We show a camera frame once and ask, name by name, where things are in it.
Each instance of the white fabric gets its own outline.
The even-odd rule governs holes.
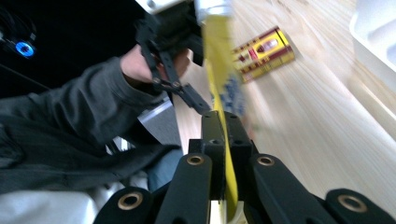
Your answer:
[[[147,189],[148,176],[138,172],[131,186]],[[1,224],[92,224],[97,213],[118,190],[113,183],[84,192],[25,190],[0,195]]]

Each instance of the yellow box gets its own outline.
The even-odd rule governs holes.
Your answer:
[[[288,39],[278,27],[233,49],[233,65],[244,82],[260,77],[294,57]]]

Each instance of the person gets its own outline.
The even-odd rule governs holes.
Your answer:
[[[0,100],[0,194],[103,186],[181,151],[158,144],[114,155],[105,151],[106,143],[128,133],[139,114],[166,95],[153,90],[140,50],[136,45],[92,66],[61,88]],[[190,64],[188,52],[174,60],[180,76]],[[158,69],[164,75],[162,64]]]

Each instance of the wooden surface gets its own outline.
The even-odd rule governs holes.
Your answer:
[[[396,95],[357,62],[353,0],[235,0],[235,45],[279,26],[297,58],[243,85],[260,152],[280,158],[312,193],[347,188],[396,217]],[[209,101],[205,69],[183,78]],[[176,98],[185,150],[200,116]]]

